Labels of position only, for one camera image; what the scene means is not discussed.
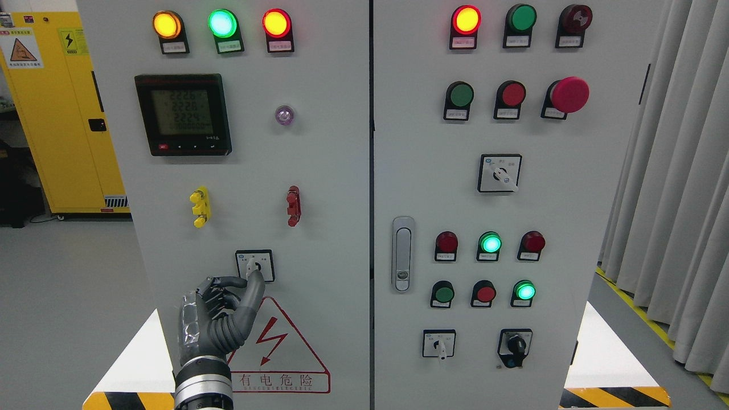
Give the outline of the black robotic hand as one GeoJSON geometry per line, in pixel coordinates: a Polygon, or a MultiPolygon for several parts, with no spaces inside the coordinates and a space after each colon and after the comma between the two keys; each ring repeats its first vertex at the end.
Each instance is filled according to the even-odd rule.
{"type": "Polygon", "coordinates": [[[179,363],[226,356],[245,344],[265,293],[257,268],[247,278],[207,277],[183,296],[179,310],[179,363]]]}

